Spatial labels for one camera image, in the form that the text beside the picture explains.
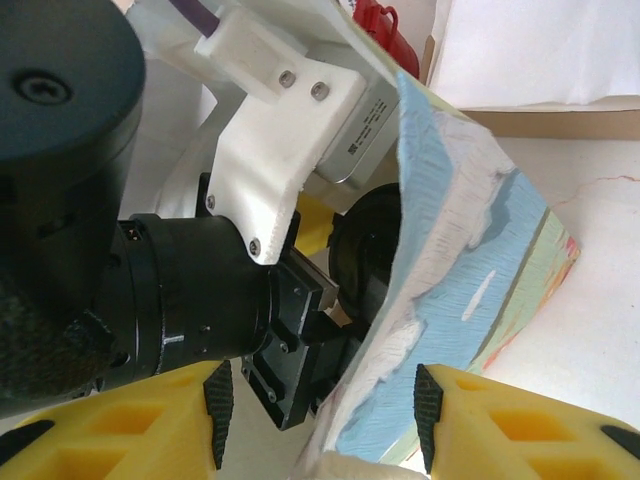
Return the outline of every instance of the red object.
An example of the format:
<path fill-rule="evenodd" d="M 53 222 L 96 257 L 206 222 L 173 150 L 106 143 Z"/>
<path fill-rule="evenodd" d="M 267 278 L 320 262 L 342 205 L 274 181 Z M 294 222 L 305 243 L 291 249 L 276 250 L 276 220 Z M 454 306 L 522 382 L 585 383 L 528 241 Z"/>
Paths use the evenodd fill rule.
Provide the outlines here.
<path fill-rule="evenodd" d="M 420 77 L 418 56 L 411 48 L 411 45 L 398 32 L 398 13 L 395 8 L 383 7 L 376 0 L 357 0 L 353 19 L 402 68 L 414 77 Z"/>

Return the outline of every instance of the black rubber pad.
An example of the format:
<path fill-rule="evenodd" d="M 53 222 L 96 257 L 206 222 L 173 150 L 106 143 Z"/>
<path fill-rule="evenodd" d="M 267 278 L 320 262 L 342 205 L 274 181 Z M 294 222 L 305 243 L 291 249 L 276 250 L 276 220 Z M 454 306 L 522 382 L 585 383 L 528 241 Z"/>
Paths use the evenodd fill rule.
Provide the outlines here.
<path fill-rule="evenodd" d="M 444 391 L 438 382 L 424 365 L 418 365 L 413 390 L 413 408 L 427 473 L 431 473 L 433 459 L 436 455 L 434 428 L 436 423 L 440 421 L 443 396 Z"/>
<path fill-rule="evenodd" d="M 611 440 L 624 448 L 631 455 L 640 460 L 640 434 L 625 430 L 614 425 L 605 425 L 600 428 Z"/>
<path fill-rule="evenodd" d="M 233 380 L 229 360 L 222 362 L 205 380 L 203 386 L 207 413 L 213 418 L 213 438 L 211 439 L 213 460 L 216 462 L 216 468 L 220 469 L 233 412 Z"/>
<path fill-rule="evenodd" d="M 0 436 L 0 466 L 27 448 L 55 425 L 53 420 L 38 420 Z"/>

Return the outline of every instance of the white 3d-printed bracket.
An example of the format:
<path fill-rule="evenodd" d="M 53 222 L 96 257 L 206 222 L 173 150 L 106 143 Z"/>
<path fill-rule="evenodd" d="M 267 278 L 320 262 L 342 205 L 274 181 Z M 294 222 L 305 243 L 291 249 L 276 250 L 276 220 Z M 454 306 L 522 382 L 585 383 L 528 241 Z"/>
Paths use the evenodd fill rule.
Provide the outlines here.
<path fill-rule="evenodd" d="M 257 263 L 273 265 L 304 182 L 366 81 L 305 58 L 243 8 L 225 9 L 195 51 L 248 94 L 220 135 L 207 207 L 235 224 Z"/>

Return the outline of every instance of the cardboard box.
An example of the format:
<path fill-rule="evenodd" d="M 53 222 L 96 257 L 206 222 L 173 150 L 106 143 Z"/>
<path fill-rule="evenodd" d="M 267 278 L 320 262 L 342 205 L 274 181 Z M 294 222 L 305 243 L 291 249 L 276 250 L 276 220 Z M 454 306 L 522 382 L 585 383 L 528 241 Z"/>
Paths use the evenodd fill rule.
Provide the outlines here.
<path fill-rule="evenodd" d="M 439 45 L 429 35 L 420 67 L 420 81 L 427 86 L 438 61 L 438 51 Z M 610 102 L 610 110 L 606 106 L 594 106 L 597 109 L 581 111 L 531 111 L 526 108 L 462 111 L 490 129 L 496 137 L 640 140 L 640 108 L 636 108 L 637 104 L 637 101 L 626 105 L 624 101 L 614 101 Z"/>

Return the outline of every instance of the blue painted surface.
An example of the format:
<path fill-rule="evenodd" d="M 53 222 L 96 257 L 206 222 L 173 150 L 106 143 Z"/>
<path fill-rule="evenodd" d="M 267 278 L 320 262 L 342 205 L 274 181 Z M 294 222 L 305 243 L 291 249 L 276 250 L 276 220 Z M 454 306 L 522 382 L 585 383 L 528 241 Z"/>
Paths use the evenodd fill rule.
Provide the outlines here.
<path fill-rule="evenodd" d="M 389 295 L 397 295 L 418 258 L 452 173 L 427 98 L 404 73 L 399 74 L 398 91 L 403 223 Z M 419 363 L 468 367 L 502 307 L 545 210 L 544 200 L 527 178 L 513 172 L 491 207 L 492 223 L 480 244 L 463 251 L 444 280 L 414 301 L 416 316 L 425 327 L 422 336 L 405 362 L 356 409 L 338 438 L 340 453 L 378 461 L 405 434 L 414 421 L 413 384 Z M 482 300 L 463 322 L 469 301 L 493 270 L 495 276 Z"/>

